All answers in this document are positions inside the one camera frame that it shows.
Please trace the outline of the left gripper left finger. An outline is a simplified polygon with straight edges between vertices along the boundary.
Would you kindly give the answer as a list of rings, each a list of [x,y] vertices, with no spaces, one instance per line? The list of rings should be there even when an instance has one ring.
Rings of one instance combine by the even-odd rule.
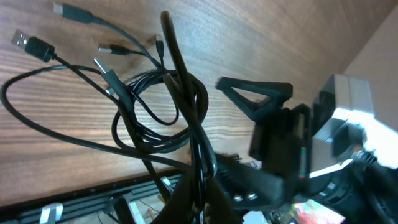
[[[191,176],[185,174],[152,224],[189,224],[193,220],[192,205]]]

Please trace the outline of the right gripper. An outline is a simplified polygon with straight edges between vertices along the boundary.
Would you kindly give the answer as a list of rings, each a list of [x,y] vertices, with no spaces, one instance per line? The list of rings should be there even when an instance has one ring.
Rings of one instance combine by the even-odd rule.
[[[310,166],[310,108],[282,108],[293,95],[292,84],[221,77],[215,88],[257,122],[249,155],[262,162],[261,170],[216,155],[217,178],[233,207],[279,208],[302,201]]]

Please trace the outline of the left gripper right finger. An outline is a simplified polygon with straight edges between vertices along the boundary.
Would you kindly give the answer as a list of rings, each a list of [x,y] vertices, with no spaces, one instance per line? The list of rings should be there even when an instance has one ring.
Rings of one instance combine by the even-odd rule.
[[[206,181],[206,219],[210,224],[241,224],[243,219],[236,212],[216,179]]]

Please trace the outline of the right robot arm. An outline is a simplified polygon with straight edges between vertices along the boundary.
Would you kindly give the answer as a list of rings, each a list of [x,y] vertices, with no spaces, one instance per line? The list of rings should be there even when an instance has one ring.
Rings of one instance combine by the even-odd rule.
[[[397,134],[374,118],[369,84],[332,75],[311,106],[286,108],[293,87],[223,77],[217,83],[249,119],[259,169],[218,155],[218,180],[237,211],[271,220],[313,200],[345,223],[397,222]]]

